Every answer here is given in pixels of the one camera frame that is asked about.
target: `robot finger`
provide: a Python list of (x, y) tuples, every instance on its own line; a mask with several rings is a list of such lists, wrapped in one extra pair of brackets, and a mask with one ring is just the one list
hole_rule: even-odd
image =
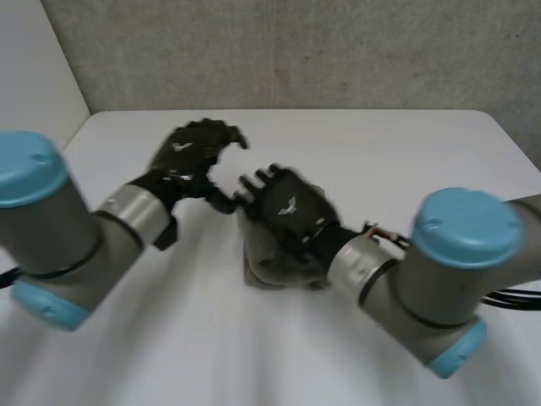
[(260, 189), (254, 184), (252, 184), (252, 182), (249, 181), (246, 175), (241, 176), (238, 181), (250, 194), (252, 194), (254, 198), (256, 198), (257, 195), (260, 193)]
[(263, 169), (258, 169), (255, 171), (255, 176), (257, 176), (264, 184), (268, 184), (272, 180), (272, 174), (269, 176), (269, 174)]
[(275, 175), (277, 175), (278, 173), (282, 171), (282, 168), (277, 163), (273, 163), (272, 165), (269, 166), (269, 170)]

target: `white wall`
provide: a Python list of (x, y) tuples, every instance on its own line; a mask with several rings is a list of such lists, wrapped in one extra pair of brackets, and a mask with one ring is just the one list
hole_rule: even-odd
[(0, 0), (0, 130), (64, 147), (89, 116), (41, 2)]

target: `black cable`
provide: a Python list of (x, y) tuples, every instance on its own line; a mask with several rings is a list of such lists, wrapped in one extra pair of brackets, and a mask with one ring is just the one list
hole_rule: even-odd
[(531, 296), (541, 296), (541, 292), (537, 290), (501, 289), (500, 292), (504, 292), (506, 294), (526, 294)]
[(23, 273), (20, 268), (17, 266), (13, 269), (10, 269), (7, 272), (4, 272), (0, 275), (0, 289), (8, 288), (14, 284), (18, 277)]

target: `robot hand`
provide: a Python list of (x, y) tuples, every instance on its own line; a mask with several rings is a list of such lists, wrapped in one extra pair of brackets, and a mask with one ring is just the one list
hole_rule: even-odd
[(258, 288), (323, 288), (336, 252), (357, 234), (342, 228), (324, 191), (293, 170), (271, 165), (255, 173), (264, 187), (246, 177), (235, 194), (243, 208), (244, 281)]
[(325, 228), (340, 224), (334, 207), (314, 186), (288, 168), (270, 165), (255, 173), (265, 185), (259, 189), (248, 178), (239, 180), (248, 193), (235, 193), (246, 216), (264, 225), (277, 243), (294, 255), (304, 254)]
[(244, 150), (246, 139), (238, 127), (223, 121), (203, 119), (175, 129), (156, 153), (150, 164), (152, 176), (165, 177), (178, 187), (179, 197), (204, 198), (216, 210), (231, 214), (235, 205), (208, 178), (210, 168), (231, 143)]

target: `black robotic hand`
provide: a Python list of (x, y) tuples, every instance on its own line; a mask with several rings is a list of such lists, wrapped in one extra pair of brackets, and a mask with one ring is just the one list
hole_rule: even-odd
[(236, 192), (234, 200), (249, 219), (269, 230), (282, 249), (304, 255), (323, 230), (340, 226), (331, 203), (291, 169), (273, 164), (255, 176), (264, 187), (260, 189), (242, 176), (239, 180), (247, 193)]
[(210, 168), (231, 143), (248, 148), (238, 127), (208, 118), (188, 123), (169, 135), (152, 160), (150, 171), (176, 185), (177, 200), (203, 198), (216, 210), (231, 214), (235, 205), (208, 177)]
[[(221, 152), (232, 142), (248, 148), (237, 127), (223, 121), (204, 120), (175, 129), (162, 144), (144, 175), (129, 184), (150, 191), (169, 213), (179, 200), (203, 198), (219, 212), (232, 214), (236, 205), (209, 179), (210, 168)], [(169, 225), (154, 245), (166, 250), (178, 238), (177, 220), (170, 216)]]

